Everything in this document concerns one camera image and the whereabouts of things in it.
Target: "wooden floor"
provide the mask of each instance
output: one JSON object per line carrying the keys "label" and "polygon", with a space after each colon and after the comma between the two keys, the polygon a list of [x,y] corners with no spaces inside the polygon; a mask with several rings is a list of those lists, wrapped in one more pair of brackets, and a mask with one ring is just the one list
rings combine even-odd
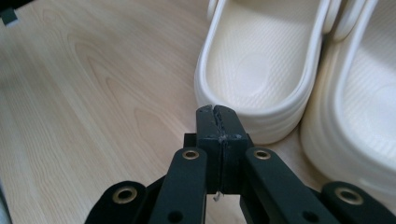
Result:
{"label": "wooden floor", "polygon": [[[0,179],[14,223],[83,223],[111,185],[163,176],[195,132],[195,65],[207,0],[38,0],[0,27]],[[326,182],[298,129],[268,146]],[[238,198],[206,223],[244,223]]]}

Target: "white clog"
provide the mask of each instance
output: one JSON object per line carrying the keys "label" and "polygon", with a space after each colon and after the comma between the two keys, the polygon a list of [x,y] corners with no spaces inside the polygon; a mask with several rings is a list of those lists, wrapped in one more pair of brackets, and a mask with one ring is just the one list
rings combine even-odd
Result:
{"label": "white clog", "polygon": [[[327,43],[301,140],[323,174],[365,189],[395,212],[396,1],[361,2],[358,16],[346,9]],[[345,21],[355,22],[346,28]]]}
{"label": "white clog", "polygon": [[285,137],[312,91],[340,0],[212,0],[195,72],[198,105],[235,110],[256,144]]}

